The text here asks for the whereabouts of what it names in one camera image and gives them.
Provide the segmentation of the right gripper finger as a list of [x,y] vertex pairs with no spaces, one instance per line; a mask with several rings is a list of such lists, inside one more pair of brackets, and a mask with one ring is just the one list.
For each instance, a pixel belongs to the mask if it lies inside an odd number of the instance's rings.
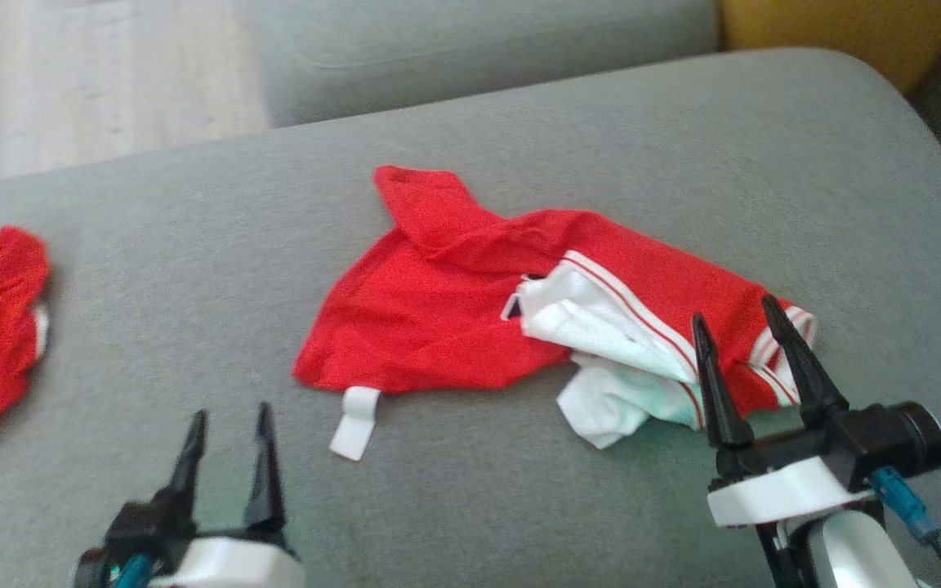
[[720,354],[702,314],[692,317],[692,336],[710,446],[728,450],[751,446],[754,443],[753,429],[739,416],[729,394],[720,369]]
[[804,424],[825,424],[829,417],[849,410],[847,398],[834,385],[818,357],[773,295],[762,298],[769,330],[787,356],[792,379],[800,397]]

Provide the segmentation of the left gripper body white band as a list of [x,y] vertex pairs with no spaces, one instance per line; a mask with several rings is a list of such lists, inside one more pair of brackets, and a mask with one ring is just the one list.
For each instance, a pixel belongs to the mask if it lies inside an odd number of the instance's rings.
[[115,587],[304,587],[302,562],[283,532],[198,532],[160,490],[121,507],[105,535],[119,561]]

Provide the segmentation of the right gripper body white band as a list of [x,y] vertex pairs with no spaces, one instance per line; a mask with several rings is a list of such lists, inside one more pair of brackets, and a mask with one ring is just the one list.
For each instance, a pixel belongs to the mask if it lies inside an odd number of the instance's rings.
[[708,506],[716,526],[752,526],[871,500],[871,490],[850,491],[825,464],[830,443],[823,428],[776,433],[768,438],[727,439],[727,425],[707,416],[718,477]]

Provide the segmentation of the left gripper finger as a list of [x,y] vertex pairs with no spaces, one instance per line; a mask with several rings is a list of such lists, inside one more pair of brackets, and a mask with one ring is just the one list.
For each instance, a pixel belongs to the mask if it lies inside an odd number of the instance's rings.
[[282,532],[287,523],[283,480],[278,464],[274,411],[261,402],[256,424],[256,465],[250,497],[243,511],[249,532]]
[[168,490],[172,493],[176,509],[184,517],[193,516],[197,496],[198,468],[206,444],[207,411],[198,410],[191,417],[176,464],[173,466]]

